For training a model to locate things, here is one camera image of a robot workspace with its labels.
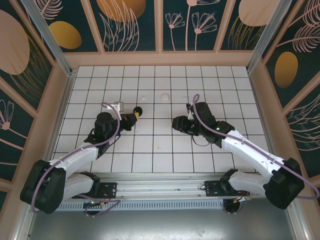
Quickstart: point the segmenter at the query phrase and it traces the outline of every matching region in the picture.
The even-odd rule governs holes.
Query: cable
[[[51,166],[44,172],[44,174],[42,175],[42,177],[40,178],[38,184],[37,184],[36,187],[35,187],[35,190],[34,190],[34,193],[33,193],[33,196],[32,196],[32,200],[31,200],[31,210],[32,210],[32,212],[33,212],[34,214],[40,212],[40,211],[37,211],[37,210],[35,209],[36,197],[37,197],[37,194],[38,194],[38,192],[39,192],[39,189],[40,189],[40,186],[41,186],[42,182],[44,181],[44,179],[46,178],[46,176],[51,172],[52,169],[54,169],[57,165],[62,164],[67,158],[71,157],[72,155],[74,155],[74,154],[76,154],[76,153],[78,153],[78,152],[80,152],[80,151],[86,150],[86,149],[90,149],[90,148],[93,148],[93,147],[99,147],[99,146],[101,146],[101,145],[104,145],[104,144],[110,142],[111,139],[113,139],[115,136],[118,135],[118,132],[119,132],[119,129],[120,129],[120,119],[119,119],[119,116],[118,116],[118,113],[117,113],[116,109],[115,109],[112,105],[110,105],[110,104],[108,104],[108,103],[106,103],[106,102],[102,102],[101,105],[102,105],[102,107],[104,107],[104,108],[106,108],[106,106],[110,107],[110,108],[112,109],[112,111],[115,113],[117,125],[116,125],[116,130],[115,130],[114,134],[113,134],[108,140],[105,140],[105,141],[103,141],[103,142],[100,142],[100,143],[97,143],[97,144],[93,144],[93,145],[87,145],[87,146],[82,147],[82,148],[77,148],[77,149],[75,149],[74,151],[72,151],[72,152],[68,153],[67,155],[63,156],[63,157],[60,159],[60,161],[57,161],[55,164],[51,165]]]
[[[208,142],[207,145],[200,145],[200,144],[196,143],[193,135],[191,135],[191,138],[192,138],[192,141],[194,142],[194,144],[195,144],[195,145],[198,145],[198,146],[200,146],[200,147],[206,147],[206,146],[208,146],[208,145],[210,144],[210,142]]]
[[[272,157],[270,157],[268,154],[264,153],[263,151],[261,151],[259,148],[257,148],[256,146],[252,145],[250,142],[240,139],[236,136],[232,136],[229,134],[225,134],[219,131],[216,131],[210,127],[208,127],[200,118],[198,112],[197,112],[197,108],[196,108],[196,103],[198,102],[200,98],[199,94],[194,95],[193,97],[193,110],[194,110],[194,114],[197,117],[198,121],[200,122],[200,124],[205,127],[207,130],[209,130],[210,132],[213,132],[214,134],[226,137],[226,138],[231,138],[234,140],[237,140],[247,146],[249,146],[251,149],[255,150],[256,152],[258,152],[259,154],[261,154],[262,156],[264,156],[265,158],[267,158],[268,160],[272,161],[273,163],[277,164],[278,166],[284,168],[285,170],[287,170],[289,173],[293,174],[294,176],[296,176],[297,178],[301,179],[302,181],[304,181],[306,184],[308,184],[311,188],[313,188],[313,190],[315,191],[315,196],[297,196],[298,199],[308,199],[308,200],[314,200],[320,197],[320,192],[319,190],[316,188],[315,185],[313,185],[310,181],[308,181],[307,179],[305,179],[303,176],[299,175],[298,173],[296,173],[295,171],[292,171],[290,168],[288,168],[287,166],[283,165],[282,163],[274,160]]]

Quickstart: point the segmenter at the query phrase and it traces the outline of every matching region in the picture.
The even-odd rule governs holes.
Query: yellow object
[[[30,57],[28,35],[10,14],[0,10],[0,69],[11,75],[21,74]]]
[[[298,59],[292,52],[282,53],[275,64],[275,82],[280,88],[287,88],[294,81],[298,72]]]
[[[65,49],[76,49],[81,46],[81,35],[70,23],[55,21],[50,24],[49,28],[59,46]]]
[[[96,0],[99,8],[108,18],[117,22],[127,22],[129,18],[125,18],[123,2],[128,11],[130,9],[133,11],[136,18],[139,18],[146,9],[146,0]]]
[[[239,17],[247,26],[259,27],[269,22],[279,0],[241,0]]]

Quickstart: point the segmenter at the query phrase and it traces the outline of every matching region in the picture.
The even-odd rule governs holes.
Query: purple cable
[[[90,207],[90,205],[88,205],[88,206],[84,209],[84,212],[85,212],[86,216],[87,216],[87,217],[90,217],[90,218],[99,217],[99,216],[101,216],[101,215],[103,215],[103,214],[108,213],[111,209],[113,209],[115,206],[117,206],[117,205],[121,202],[120,200],[108,200],[108,201],[107,201],[107,200],[102,200],[102,201],[100,201],[100,200],[98,200],[98,199],[95,199],[95,198],[92,198],[92,197],[89,197],[89,196],[86,196],[86,195],[83,195],[83,194],[78,194],[78,196],[79,196],[79,197],[83,197],[83,198],[85,198],[85,199],[90,199],[90,200],[93,200],[93,201],[104,202],[104,203],[106,203],[106,204],[108,204],[108,203],[115,203],[115,204],[113,204],[111,207],[109,207],[108,209],[98,212],[96,215],[89,215],[89,214],[88,214],[87,210],[88,210],[88,208]]]
[[[43,182],[43,180],[46,178],[46,176],[50,173],[50,171],[55,168],[57,165],[59,164],[62,164],[67,158],[71,157],[72,155],[80,152],[80,151],[83,151],[85,149],[89,149],[89,148],[92,148],[92,147],[99,147],[101,145],[104,145],[108,142],[110,142],[111,139],[113,139],[115,136],[117,136],[118,132],[119,132],[119,129],[120,129],[120,119],[119,119],[119,116],[118,116],[118,113],[116,111],[116,109],[111,106],[110,104],[106,103],[106,102],[102,102],[101,103],[102,107],[106,108],[106,106],[110,107],[114,113],[115,113],[115,116],[116,116],[116,121],[117,121],[117,125],[116,125],[116,130],[114,132],[114,134],[112,135],[112,137],[110,137],[108,140],[105,140],[103,142],[100,142],[100,143],[97,143],[97,144],[93,144],[93,145],[88,145],[88,146],[85,146],[85,147],[82,147],[82,148],[77,148],[75,149],[74,151],[68,153],[66,156],[62,157],[59,161],[57,161],[55,164],[53,164],[52,166],[50,166],[45,172],[44,174],[42,175],[42,177],[40,178],[38,184],[36,185],[35,187],[35,190],[34,190],[34,194],[32,196],[32,200],[31,200],[31,210],[34,214],[40,212],[40,211],[37,211],[35,209],[35,202],[36,202],[36,197],[37,197],[37,194],[38,194],[38,191],[40,189],[40,186]]]
[[[315,191],[315,196],[297,196],[298,199],[308,199],[308,200],[314,200],[320,197],[320,192],[319,190],[316,188],[315,185],[313,185],[311,182],[309,182],[307,179],[305,179],[303,176],[299,175],[298,173],[296,173],[295,171],[292,171],[290,168],[288,168],[287,166],[283,165],[282,163],[274,160],[272,157],[270,157],[268,154],[265,154],[263,151],[261,151],[259,148],[257,148],[256,146],[252,145],[250,142],[243,140],[241,138],[238,138],[236,136],[232,136],[229,134],[225,134],[219,131],[216,131],[210,127],[208,127],[199,117],[199,114],[197,112],[196,109],[196,102],[198,102],[200,98],[199,94],[194,95],[193,97],[193,110],[194,110],[194,114],[196,115],[196,118],[198,119],[198,121],[200,122],[200,124],[202,126],[204,126],[207,130],[213,132],[214,134],[218,134],[220,136],[226,137],[226,138],[231,138],[234,140],[237,140],[239,142],[243,142],[245,145],[249,146],[250,148],[252,148],[253,150],[255,150],[256,152],[258,152],[259,154],[261,154],[262,156],[264,156],[265,158],[267,158],[268,160],[272,161],[273,163],[277,164],[278,166],[284,168],[285,170],[287,170],[289,173],[293,174],[294,176],[296,176],[297,178],[301,179],[302,181],[304,181],[306,184],[308,184],[310,187],[313,188],[313,190]]]

